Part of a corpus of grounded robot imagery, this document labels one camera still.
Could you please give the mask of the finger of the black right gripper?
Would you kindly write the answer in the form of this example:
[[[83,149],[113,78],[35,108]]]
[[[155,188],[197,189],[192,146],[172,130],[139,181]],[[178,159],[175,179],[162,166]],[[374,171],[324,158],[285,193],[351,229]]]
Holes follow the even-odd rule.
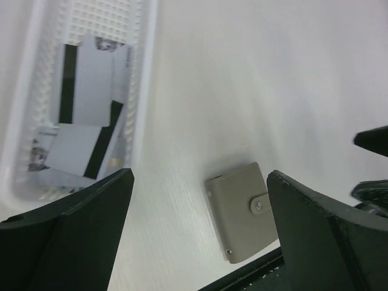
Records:
[[[388,128],[387,126],[359,132],[355,135],[353,143],[370,152],[387,156],[388,154]]]
[[[359,183],[350,194],[360,203],[357,209],[370,214],[387,216],[387,180],[364,181]]]

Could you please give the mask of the grey card holder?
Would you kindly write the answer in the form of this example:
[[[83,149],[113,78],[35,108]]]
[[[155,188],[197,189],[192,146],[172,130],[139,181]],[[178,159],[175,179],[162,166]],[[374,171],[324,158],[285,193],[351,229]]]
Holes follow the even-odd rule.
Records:
[[[204,182],[225,257],[241,263],[278,239],[266,182],[257,162]]]

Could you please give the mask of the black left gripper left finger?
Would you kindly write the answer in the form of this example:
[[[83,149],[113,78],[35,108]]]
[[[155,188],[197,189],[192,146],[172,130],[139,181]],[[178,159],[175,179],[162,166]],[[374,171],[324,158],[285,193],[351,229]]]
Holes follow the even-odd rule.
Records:
[[[106,290],[135,178],[121,169],[1,223],[2,290]]]

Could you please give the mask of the white plastic basket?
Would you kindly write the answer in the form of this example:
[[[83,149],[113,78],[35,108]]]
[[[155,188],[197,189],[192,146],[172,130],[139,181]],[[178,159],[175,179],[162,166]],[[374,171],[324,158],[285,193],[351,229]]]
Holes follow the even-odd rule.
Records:
[[[32,1],[1,152],[1,203],[35,209],[135,168],[155,1]]]

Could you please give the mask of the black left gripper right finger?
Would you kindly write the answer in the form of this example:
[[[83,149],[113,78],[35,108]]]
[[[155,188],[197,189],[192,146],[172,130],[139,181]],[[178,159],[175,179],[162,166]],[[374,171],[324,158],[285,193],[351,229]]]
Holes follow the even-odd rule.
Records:
[[[278,170],[267,188],[292,290],[387,290],[387,218]]]

